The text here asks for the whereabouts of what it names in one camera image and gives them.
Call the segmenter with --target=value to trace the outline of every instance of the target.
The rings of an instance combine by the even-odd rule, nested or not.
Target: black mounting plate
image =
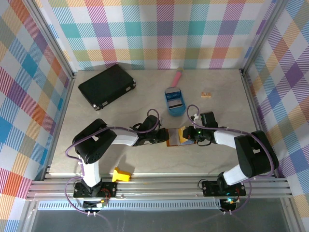
[[[218,196],[226,196],[228,197],[237,197],[238,193],[236,189],[239,190],[239,196],[246,196],[246,189],[242,189],[244,187],[241,183],[230,186],[228,190],[225,190],[224,193],[220,192],[219,185],[217,185],[217,181],[203,181],[202,189],[204,197],[218,197]]]
[[[96,196],[91,196],[87,188],[82,184],[82,182],[76,182],[74,185],[74,198],[91,198],[91,197],[96,197],[96,198],[106,198],[106,191],[103,189],[107,189],[111,197],[116,196],[117,192],[117,183],[116,182],[102,182],[100,191],[97,193]]]

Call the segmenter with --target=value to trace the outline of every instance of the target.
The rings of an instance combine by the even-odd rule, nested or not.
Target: pink handle
[[[177,86],[178,81],[179,81],[180,77],[182,76],[182,74],[183,74],[183,68],[178,68],[177,71],[176,71],[174,80],[173,80],[173,82],[171,84],[171,87],[176,87]]]

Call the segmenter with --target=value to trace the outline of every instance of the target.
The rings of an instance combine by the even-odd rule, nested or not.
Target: metal frame
[[[157,177],[134,174],[129,182],[117,185],[115,200],[198,200],[198,199],[226,199],[224,197],[204,197],[197,186],[200,179],[216,181],[218,176],[202,174],[168,175]],[[64,186],[69,178],[52,178],[44,181],[34,181],[29,190],[27,200],[65,200]],[[111,182],[111,176],[102,178],[103,182]],[[67,194],[73,197],[73,182],[68,184]],[[292,196],[285,178],[263,178],[252,181],[252,198],[289,198]],[[94,198],[75,198],[76,200],[100,200]]]
[[[274,10],[272,11],[269,19],[267,20],[256,45],[253,47],[253,50],[250,53],[247,62],[244,64],[243,67],[244,73],[248,71],[252,63],[255,61],[256,57],[258,56],[259,52],[262,49],[262,46],[264,45],[265,41],[271,34],[279,16],[281,15],[282,11],[284,10],[288,2],[289,0],[277,0]]]
[[[52,164],[54,153],[55,153],[57,142],[58,142],[58,139],[59,139],[59,136],[60,136],[64,117],[66,115],[66,111],[67,111],[67,108],[68,108],[68,105],[69,105],[69,101],[70,101],[70,97],[71,97],[71,94],[72,94],[74,83],[75,83],[74,79],[71,79],[70,82],[69,82],[67,95],[66,95],[66,98],[64,100],[64,104],[63,104],[63,107],[62,107],[60,118],[59,118],[57,126],[56,126],[55,134],[52,138],[51,148],[48,151],[47,159],[45,160],[44,165],[43,165],[43,170],[42,170],[42,173],[41,173],[40,180],[44,180],[45,175],[46,175],[50,165]]]
[[[35,0],[24,0],[23,2],[25,6],[27,7],[27,9],[29,10],[35,23],[38,25],[41,33],[43,34],[44,38],[46,39],[53,53],[55,54],[55,57],[60,62],[62,69],[64,70],[66,75],[72,79],[74,76],[74,71],[71,68],[69,62],[67,61],[65,55],[63,54],[62,49],[60,48],[52,31],[50,30]]]
[[[34,181],[27,196],[18,231],[31,231],[37,210],[70,210],[64,195],[66,182],[77,174],[47,174],[44,181]],[[204,174],[133,174],[130,182],[118,183],[115,199],[110,199],[111,208],[138,210],[180,210],[188,208],[220,209],[219,199],[226,197],[204,197],[197,186],[200,179],[214,181],[217,176]],[[111,181],[112,175],[103,176],[103,181]],[[68,185],[68,196],[77,207],[83,200],[73,199],[73,182]],[[252,181],[251,198],[290,199],[292,193],[285,178],[263,178]],[[145,207],[135,204],[146,203]]]
[[[62,45],[65,47],[69,57],[71,58],[71,63],[72,63],[72,69],[74,71],[78,71],[80,70],[80,66],[79,63],[73,53],[73,50],[71,49],[71,46],[69,45],[69,42],[60,26],[60,23],[58,22],[56,15],[53,11],[52,6],[50,5],[48,0],[41,0],[41,4],[43,6],[43,9],[45,10],[46,14],[48,15],[49,20],[51,21],[51,23],[53,24],[54,28],[57,31],[57,34],[62,42]]]
[[[246,77],[246,72],[240,70],[241,80],[247,95],[248,104],[253,116],[253,121],[257,130],[263,130],[261,120],[258,116],[256,106],[254,104],[253,95],[250,92],[250,87],[248,83],[248,79]],[[274,172],[275,177],[279,178],[278,170]],[[281,204],[284,211],[285,218],[287,220],[288,226],[293,232],[304,232],[305,227],[302,223],[300,214],[296,208],[295,201],[293,197],[291,198],[281,198]]]

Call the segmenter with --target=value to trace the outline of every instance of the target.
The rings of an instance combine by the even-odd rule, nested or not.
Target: white vent strip
[[[73,205],[82,209],[81,202],[72,201]],[[173,209],[217,209],[221,208],[219,200],[170,200],[170,201],[110,201],[100,209],[136,209],[136,210],[173,210]],[[73,207],[66,201],[40,201],[38,210],[71,210]]]

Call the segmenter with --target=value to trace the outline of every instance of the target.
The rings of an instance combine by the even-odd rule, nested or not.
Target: cable
[[[240,200],[240,196],[239,196],[239,195],[240,195],[240,191],[239,191],[238,188],[236,188],[235,190],[236,190],[236,192],[237,192],[237,194],[238,194],[237,200]]]
[[[245,131],[241,131],[241,130],[235,130],[235,129],[230,129],[230,128],[217,128],[217,127],[203,127],[203,126],[200,126],[198,124],[196,124],[189,116],[189,109],[190,107],[195,107],[197,109],[197,115],[199,114],[199,108],[196,106],[196,105],[189,105],[188,108],[187,108],[187,116],[188,116],[188,119],[196,126],[196,127],[199,127],[199,128],[202,128],[202,129],[207,129],[207,130],[217,130],[217,131],[232,131],[232,132],[236,132],[236,133],[240,133],[240,134],[245,134],[245,135],[249,135],[251,136],[254,140],[256,140],[256,142],[261,146],[261,148],[265,151],[268,159],[269,159],[269,163],[270,163],[270,172],[267,174],[267,175],[258,175],[260,177],[270,177],[272,176],[272,174],[274,173],[274,163],[273,163],[273,160],[270,156],[270,153],[269,151],[267,150],[267,148],[265,147],[265,145],[257,138],[255,137],[253,134],[251,133],[248,133],[248,132],[245,132]],[[252,180],[254,177],[252,178],[249,178],[247,180],[244,180],[243,182],[248,182],[250,180]]]
[[[78,157],[70,156],[70,155],[68,154],[68,152],[69,152],[73,147],[75,147],[76,145],[78,145],[78,144],[80,144],[80,143],[86,141],[87,139],[90,139],[92,136],[95,136],[95,135],[97,135],[97,134],[100,134],[100,133],[102,133],[103,131],[106,131],[106,130],[108,130],[108,129],[110,129],[110,130],[117,130],[117,129],[118,129],[118,130],[125,130],[125,131],[129,131],[129,132],[133,132],[133,133],[138,133],[138,134],[143,134],[143,133],[151,132],[151,131],[153,131],[154,129],[156,129],[156,127],[158,126],[158,124],[159,124],[159,122],[160,122],[160,115],[159,115],[159,112],[158,112],[156,109],[150,109],[150,110],[148,110],[148,112],[147,112],[147,116],[149,116],[149,112],[150,112],[150,111],[155,111],[155,112],[156,112],[156,114],[157,114],[157,121],[156,121],[155,125],[154,125],[152,128],[150,128],[149,130],[137,131],[137,130],[130,130],[130,129],[127,129],[127,128],[124,128],[124,127],[105,127],[105,128],[103,128],[103,129],[98,130],[97,132],[94,132],[94,133],[92,133],[91,135],[89,135],[89,136],[87,136],[87,137],[85,137],[85,138],[83,138],[83,139],[81,139],[81,140],[79,140],[79,141],[73,143],[71,146],[69,146],[69,147],[66,149],[65,155],[66,155],[67,157],[71,158],[71,159],[74,159],[74,160],[77,160],[77,161],[80,162],[80,165],[81,165],[81,168],[82,168],[82,175],[84,176],[84,167],[83,167],[82,160],[79,159]],[[65,185],[65,187],[64,187],[64,194],[65,194],[65,196],[66,196],[66,198],[67,198],[69,204],[70,204],[74,209],[76,209],[76,210],[77,210],[78,212],[80,212],[80,213],[83,213],[83,214],[87,214],[87,215],[88,215],[88,213],[86,213],[85,211],[80,210],[79,208],[75,207],[75,205],[73,205],[73,203],[69,200],[69,197],[68,197],[68,195],[67,195],[67,186],[68,186],[69,182],[72,181],[72,180],[74,180],[74,179],[79,179],[79,180],[81,180],[82,177],[77,177],[77,176],[75,176],[75,177],[71,178],[70,180],[68,180],[67,183],[66,183],[66,185]],[[110,222],[107,220],[107,218],[105,218],[103,215],[100,215],[100,214],[96,214],[96,215],[98,215],[98,216],[100,216],[101,218],[105,219],[105,220],[108,222],[108,224],[109,224],[109,226],[110,226],[110,228],[111,228],[111,231],[112,231],[112,226],[111,226]]]
[[[78,145],[78,144],[80,144],[80,143],[86,141],[87,139],[90,139],[92,136],[95,136],[95,135],[97,135],[97,134],[100,134],[100,133],[102,133],[103,131],[106,131],[106,130],[124,130],[124,131],[129,131],[129,132],[133,132],[133,133],[137,133],[137,134],[144,134],[144,133],[148,133],[148,132],[153,131],[153,130],[158,126],[158,124],[159,124],[159,121],[160,121],[160,118],[159,118],[159,117],[160,117],[160,115],[159,115],[159,112],[158,112],[156,109],[150,109],[150,110],[148,110],[148,112],[147,112],[147,116],[149,116],[149,112],[150,112],[150,111],[155,111],[155,112],[156,112],[156,114],[157,114],[157,121],[156,121],[155,125],[154,125],[152,128],[150,128],[149,130],[137,131],[137,130],[131,130],[131,129],[128,129],[128,128],[125,128],[125,127],[105,127],[105,128],[103,128],[103,129],[100,129],[100,130],[98,130],[98,131],[92,133],[91,135],[86,136],[86,137],[84,137],[83,139],[78,140],[77,142],[73,143],[73,144],[72,144],[71,146],[69,146],[69,147],[67,148],[67,150],[65,151],[66,156],[69,157],[69,158],[71,158],[71,159],[75,159],[75,160],[78,160],[79,162],[82,162],[82,160],[80,160],[78,157],[70,156],[70,155],[68,154],[68,152],[69,152],[73,147],[75,147],[76,145]]]
[[[111,231],[112,231],[112,225],[111,225],[111,223],[108,221],[108,219],[107,219],[106,217],[104,217],[103,215],[98,214],[98,213],[97,213],[97,214],[94,214],[94,213],[91,213],[91,212],[86,212],[86,211],[80,210],[79,208],[77,208],[77,207],[69,200],[69,197],[68,197],[68,194],[67,194],[68,184],[69,184],[70,181],[76,180],[76,179],[81,180],[82,177],[79,177],[79,176],[72,177],[70,180],[68,180],[68,181],[66,182],[66,185],[65,185],[65,187],[64,187],[64,195],[65,195],[65,197],[67,198],[69,204],[70,204],[74,209],[76,209],[78,212],[80,212],[80,213],[82,213],[82,214],[93,215],[93,216],[99,216],[99,217],[103,218],[103,219],[107,222],[107,224],[109,225],[109,227],[110,227],[110,229],[111,229]]]
[[[107,188],[103,188],[102,189],[104,192],[108,192],[108,194],[109,194],[109,197],[108,197],[108,199],[107,199],[107,197],[106,197],[106,200],[108,201],[110,198],[111,198],[111,192],[107,189]]]
[[[209,146],[210,144],[211,144],[211,141],[209,142],[209,144],[203,144],[203,145],[200,145],[197,143],[198,146]]]
[[[250,199],[250,197],[251,197],[251,193],[252,193],[252,185],[251,185],[251,182],[250,181],[248,181],[248,184],[249,184],[249,193],[248,193],[248,197],[247,197],[247,199],[245,200],[245,202],[239,207],[239,208],[235,208],[234,210],[231,210],[231,212],[237,212],[237,211],[239,211],[239,210],[241,210],[242,208],[244,208],[245,207],[245,205],[249,202],[249,199]]]

